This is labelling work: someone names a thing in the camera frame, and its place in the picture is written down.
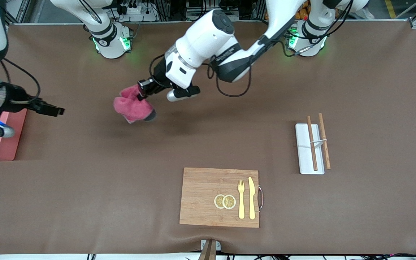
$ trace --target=lemon slice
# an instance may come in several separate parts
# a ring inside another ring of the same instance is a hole
[[[218,209],[224,209],[224,205],[222,204],[222,201],[224,200],[224,195],[219,194],[214,198],[214,205]]]
[[[235,207],[235,203],[235,198],[232,195],[226,195],[222,200],[222,205],[225,209],[233,209]]]

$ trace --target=fork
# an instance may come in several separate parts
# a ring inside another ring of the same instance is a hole
[[[238,217],[240,219],[245,218],[245,206],[243,205],[243,192],[245,191],[245,185],[243,181],[238,181],[238,193],[240,194],[240,205],[238,207]]]

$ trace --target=pink box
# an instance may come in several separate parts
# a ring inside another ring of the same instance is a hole
[[[0,138],[0,161],[13,161],[15,159],[26,114],[26,109],[18,113],[3,112],[1,114],[0,122],[12,127],[15,130],[15,135],[11,138]]]

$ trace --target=chopstick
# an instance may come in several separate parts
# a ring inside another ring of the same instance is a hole
[[[314,166],[314,171],[317,171],[316,148],[313,143],[314,137],[312,136],[311,117],[306,116],[306,119],[307,119],[307,130],[309,130],[309,140],[311,142],[312,166]]]
[[[324,156],[325,156],[325,166],[327,170],[330,170],[330,157],[328,155],[328,146],[327,146],[327,135],[325,135],[325,127],[324,127],[324,118],[322,117],[322,113],[319,113],[319,125],[320,125],[320,132],[322,135],[322,139],[324,140]]]

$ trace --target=yellow floor line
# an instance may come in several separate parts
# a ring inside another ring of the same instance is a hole
[[[385,0],[386,7],[388,8],[388,13],[391,19],[396,18],[396,13],[394,12],[393,4],[391,3],[391,0]]]

